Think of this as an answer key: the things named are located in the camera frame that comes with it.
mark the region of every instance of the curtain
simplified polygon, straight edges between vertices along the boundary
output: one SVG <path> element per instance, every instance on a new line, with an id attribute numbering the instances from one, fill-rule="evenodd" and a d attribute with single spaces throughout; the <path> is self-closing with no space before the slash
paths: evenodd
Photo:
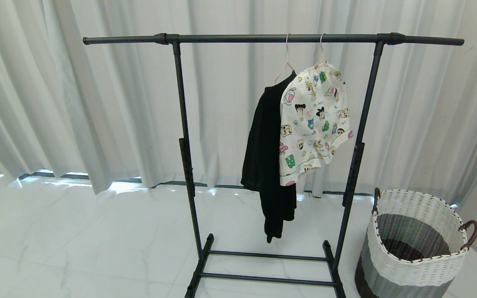
<path id="1" fill-rule="evenodd" d="M 466 0 L 0 0 L 0 173 L 89 174 L 95 192 L 142 178 L 182 181 L 170 46 L 90 45 L 83 36 L 376 34 L 465 39 L 386 46 L 364 134 L 357 192 L 414 189 L 459 201 L 477 176 L 477 3 Z M 283 44 L 182 44 L 195 181 L 240 185 L 253 113 Z M 347 82 L 358 129 L 372 44 L 324 44 Z M 318 44 L 289 45 L 297 71 Z M 282 76 L 290 74 L 286 69 Z M 343 191 L 354 139 L 299 190 Z"/>

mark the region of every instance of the white marble floor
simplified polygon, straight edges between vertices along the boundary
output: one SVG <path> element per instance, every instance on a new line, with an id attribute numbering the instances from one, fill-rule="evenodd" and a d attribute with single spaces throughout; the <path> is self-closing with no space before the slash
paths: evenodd
<path id="1" fill-rule="evenodd" d="M 339 196 L 299 198 L 296 219 L 269 245 L 258 194 L 197 188 L 202 241 L 213 249 L 323 256 L 335 247 Z M 354 269 L 371 213 L 369 198 L 354 202 L 340 275 L 356 298 Z M 95 196 L 87 181 L 0 179 L 0 298 L 181 298 L 197 263 L 185 187 L 142 189 L 115 183 Z M 211 256 L 207 272 L 330 279 L 326 264 Z M 330 288 L 203 279 L 197 298 L 335 297 Z M 477 297 L 477 253 L 471 251 L 445 298 Z"/>

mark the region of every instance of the clothes rack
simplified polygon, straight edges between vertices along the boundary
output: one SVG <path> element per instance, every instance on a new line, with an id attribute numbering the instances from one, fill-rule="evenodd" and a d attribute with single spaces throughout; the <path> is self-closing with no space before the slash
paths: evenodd
<path id="1" fill-rule="evenodd" d="M 273 255 L 268 253 L 251 253 L 251 252 L 236 252 L 236 251 L 221 251 L 212 250 L 211 246 L 214 242 L 213 234 L 209 234 L 204 247 L 201 246 L 200 230 L 198 227 L 198 219 L 195 207 L 195 183 L 193 180 L 193 165 L 191 162 L 191 150 L 189 144 L 189 128 L 187 125 L 187 109 L 185 102 L 185 91 L 183 88 L 183 71 L 181 66 L 181 43 L 295 43 L 295 42 L 359 42 L 359 43 L 374 43 L 375 51 L 373 53 L 373 63 L 371 65 L 371 72 L 369 74 L 369 82 L 367 83 L 367 90 L 364 98 L 364 106 L 360 117 L 360 124 L 358 126 L 358 133 L 356 134 L 356 142 L 354 144 L 354 151 L 352 154 L 352 161 L 347 178 L 346 190 L 343 194 L 342 205 L 344 207 L 343 218 L 340 228 L 339 237 L 337 240 L 336 252 L 333 256 L 331 245 L 329 241 L 323 242 L 323 252 L 325 257 L 306 257 L 306 256 L 288 256 L 288 255 Z M 349 215 L 356 188 L 356 181 L 358 179 L 358 172 L 365 144 L 362 142 L 364 129 L 371 105 L 371 97 L 373 95 L 373 87 L 378 72 L 378 65 L 382 56 L 384 45 L 399 45 L 401 43 L 419 43 L 430 45 L 450 45 L 461 46 L 464 40 L 457 38 L 441 38 L 429 36 L 405 36 L 403 34 L 392 32 L 390 34 L 290 34 L 287 35 L 267 35 L 267 34 L 242 34 L 242 35 L 179 35 L 179 34 L 156 34 L 153 36 L 114 36 L 114 37 L 98 37 L 98 38 L 83 38 L 86 45 L 100 44 L 100 43 L 139 43 L 139 42 L 153 42 L 160 45 L 172 45 L 174 60 L 176 62 L 176 79 L 178 81 L 178 95 L 180 99 L 180 113 L 183 127 L 183 137 L 180 138 L 180 151 L 183 162 L 183 171 L 187 185 L 187 193 L 189 197 L 189 205 L 191 209 L 191 217 L 193 219 L 193 229 L 195 232 L 196 249 L 198 253 L 198 265 L 193 273 L 190 285 L 187 287 L 185 298 L 193 298 L 195 296 L 198 284 L 202 277 L 213 277 L 219 279 L 240 279 L 246 281 L 272 281 L 277 283 L 291 283 L 291 284 L 305 284 L 317 286 L 333 287 L 337 298 L 345 298 L 345 292 L 338 273 L 338 265 L 340 262 L 343 241 L 347 231 L 347 224 L 349 222 Z M 259 258 L 276 258 L 276 259 L 290 259 L 290 260 L 306 260 L 315 262 L 326 262 L 329 266 L 331 281 L 307 281 L 301 279 L 277 279 L 273 277 L 262 276 L 245 276 L 232 274 L 217 274 L 204 272 L 207 259 L 210 255 L 224 255 L 224 256 L 241 256 L 241 257 L 259 257 Z"/>

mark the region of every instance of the brown handle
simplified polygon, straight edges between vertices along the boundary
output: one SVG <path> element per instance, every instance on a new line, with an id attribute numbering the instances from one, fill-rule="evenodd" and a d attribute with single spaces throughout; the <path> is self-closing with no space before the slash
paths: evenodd
<path id="1" fill-rule="evenodd" d="M 373 203 L 373 212 L 378 211 L 378 209 L 376 208 L 376 204 L 379 199 L 380 199 L 380 189 L 378 187 L 375 187 L 375 202 Z"/>
<path id="2" fill-rule="evenodd" d="M 460 230 L 466 230 L 469 226 L 471 225 L 474 225 L 474 232 L 472 233 L 471 237 L 469 238 L 469 241 L 467 241 L 467 243 L 465 243 L 460 250 L 463 250 L 465 247 L 466 248 L 469 248 L 472 246 L 472 244 L 474 243 L 474 241 L 476 240 L 476 237 L 477 237 L 477 221 L 468 221 L 464 224 L 462 224 L 460 226 L 460 228 L 458 229 L 458 231 Z"/>

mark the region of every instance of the white and gray basket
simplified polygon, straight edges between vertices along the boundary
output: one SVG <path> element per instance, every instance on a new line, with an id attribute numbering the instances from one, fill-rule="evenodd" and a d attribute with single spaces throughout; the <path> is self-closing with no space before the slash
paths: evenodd
<path id="1" fill-rule="evenodd" d="M 475 231 L 467 240 L 465 229 Z M 477 237 L 442 199 L 375 189 L 373 216 L 354 274 L 362 298 L 439 298 Z"/>

